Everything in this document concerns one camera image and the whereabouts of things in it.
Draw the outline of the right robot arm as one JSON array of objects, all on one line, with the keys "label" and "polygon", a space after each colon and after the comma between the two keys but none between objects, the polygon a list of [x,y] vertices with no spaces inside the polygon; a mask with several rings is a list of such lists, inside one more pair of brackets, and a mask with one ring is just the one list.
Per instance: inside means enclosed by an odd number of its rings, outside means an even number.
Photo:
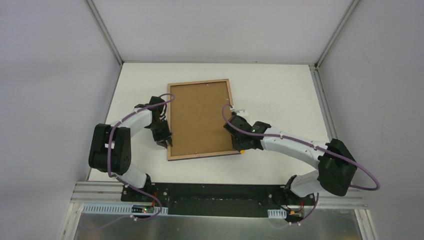
[{"label": "right robot arm", "polygon": [[253,125],[239,115],[226,120],[224,129],[231,134],[236,151],[262,150],[277,152],[300,160],[314,168],[303,175],[293,175],[283,188],[284,200],[296,205],[309,194],[327,192],[344,197],[356,173],[355,160],[344,143],[315,141],[283,132],[268,123]]}]

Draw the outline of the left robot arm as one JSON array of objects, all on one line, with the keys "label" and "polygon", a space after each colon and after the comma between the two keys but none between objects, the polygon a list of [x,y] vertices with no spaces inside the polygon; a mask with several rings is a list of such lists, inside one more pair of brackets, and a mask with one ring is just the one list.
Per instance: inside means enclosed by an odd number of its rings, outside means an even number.
[{"label": "left robot arm", "polygon": [[173,145],[166,119],[168,101],[163,97],[152,96],[148,103],[136,105],[131,113],[114,123],[97,124],[88,156],[90,168],[106,173],[127,188],[132,187],[134,197],[143,203],[152,198],[152,181],[132,163],[131,140],[141,130],[150,130],[158,146]]}]

